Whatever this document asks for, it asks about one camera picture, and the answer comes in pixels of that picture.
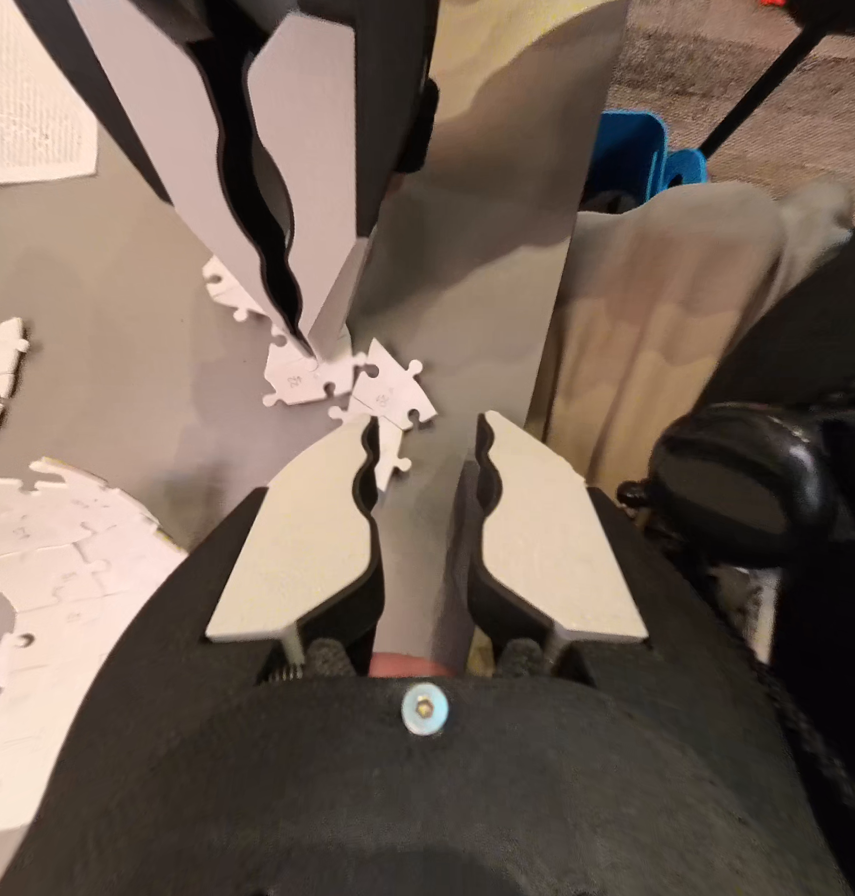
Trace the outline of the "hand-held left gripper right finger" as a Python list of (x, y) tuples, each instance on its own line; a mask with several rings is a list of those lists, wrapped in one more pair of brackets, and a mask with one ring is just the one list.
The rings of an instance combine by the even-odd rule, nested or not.
[(475, 461), (466, 605), (495, 657), (519, 640), (552, 663), (572, 644), (645, 644), (646, 624), (584, 477), (494, 410), (478, 417)]

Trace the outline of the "white printed instruction leaflet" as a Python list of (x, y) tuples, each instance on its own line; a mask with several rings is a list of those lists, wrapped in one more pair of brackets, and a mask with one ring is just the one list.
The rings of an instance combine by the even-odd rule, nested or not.
[(0, 1), (0, 185), (96, 172), (96, 118), (16, 3)]

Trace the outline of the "beige trousers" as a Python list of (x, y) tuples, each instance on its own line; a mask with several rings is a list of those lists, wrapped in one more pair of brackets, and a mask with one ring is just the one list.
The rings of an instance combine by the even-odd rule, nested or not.
[(723, 357), (851, 236), (849, 186), (679, 185), (572, 233), (527, 431), (614, 498)]

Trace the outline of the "black round badge reel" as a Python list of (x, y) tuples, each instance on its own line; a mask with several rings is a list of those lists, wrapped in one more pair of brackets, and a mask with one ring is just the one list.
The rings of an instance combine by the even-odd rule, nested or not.
[(819, 423), (753, 402), (721, 402), (674, 420), (646, 475), (616, 489), (712, 562), (786, 567), (824, 544), (839, 492)]

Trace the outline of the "black pole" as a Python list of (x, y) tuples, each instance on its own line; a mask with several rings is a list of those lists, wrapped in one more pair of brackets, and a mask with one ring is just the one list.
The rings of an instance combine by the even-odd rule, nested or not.
[(702, 140), (699, 146), (702, 156), (709, 160), (826, 36), (827, 24), (825, 22), (804, 27), (710, 134)]

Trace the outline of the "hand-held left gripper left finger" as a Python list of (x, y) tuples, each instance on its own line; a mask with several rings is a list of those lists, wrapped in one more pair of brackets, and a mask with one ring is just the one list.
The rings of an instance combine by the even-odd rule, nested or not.
[(385, 602), (377, 460), (377, 420), (354, 417), (270, 481), (205, 629), (209, 641), (279, 641), (291, 663), (321, 638), (370, 652)]

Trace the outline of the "partly built white puzzle ball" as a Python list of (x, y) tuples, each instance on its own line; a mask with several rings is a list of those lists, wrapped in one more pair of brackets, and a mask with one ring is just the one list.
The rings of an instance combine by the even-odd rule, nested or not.
[(187, 557), (147, 508), (44, 457), (0, 477), (0, 879), (126, 628)]

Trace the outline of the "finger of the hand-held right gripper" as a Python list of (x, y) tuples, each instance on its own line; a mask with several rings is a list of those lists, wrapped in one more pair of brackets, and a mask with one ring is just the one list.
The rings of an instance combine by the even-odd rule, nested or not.
[(355, 32), (287, 14), (246, 73), (254, 127), (283, 181), (301, 337), (334, 353), (371, 250), (357, 233)]
[(69, 2), (179, 217), (303, 346), (284, 182), (247, 74), (265, 32), (237, 2)]

